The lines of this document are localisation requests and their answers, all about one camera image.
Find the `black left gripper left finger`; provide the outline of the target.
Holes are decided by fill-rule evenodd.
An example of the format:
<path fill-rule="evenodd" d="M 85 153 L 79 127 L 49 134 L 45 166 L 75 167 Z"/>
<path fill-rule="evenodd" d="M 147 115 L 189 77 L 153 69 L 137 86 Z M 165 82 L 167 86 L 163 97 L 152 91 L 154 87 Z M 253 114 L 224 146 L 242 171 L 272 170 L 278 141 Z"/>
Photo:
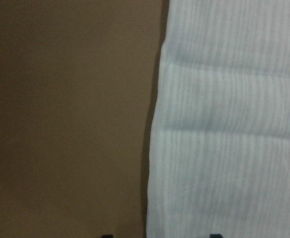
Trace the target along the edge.
<path fill-rule="evenodd" d="M 113 235 L 112 234 L 105 234 L 105 235 L 102 235 L 101 238 L 113 238 Z"/>

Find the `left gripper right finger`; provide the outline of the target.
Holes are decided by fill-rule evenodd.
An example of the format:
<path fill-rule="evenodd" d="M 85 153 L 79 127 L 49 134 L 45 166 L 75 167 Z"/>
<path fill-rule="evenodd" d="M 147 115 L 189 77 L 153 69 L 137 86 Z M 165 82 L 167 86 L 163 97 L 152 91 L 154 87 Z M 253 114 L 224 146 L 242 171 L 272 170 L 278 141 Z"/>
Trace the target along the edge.
<path fill-rule="evenodd" d="M 222 238 L 221 234 L 210 234 L 210 238 Z"/>

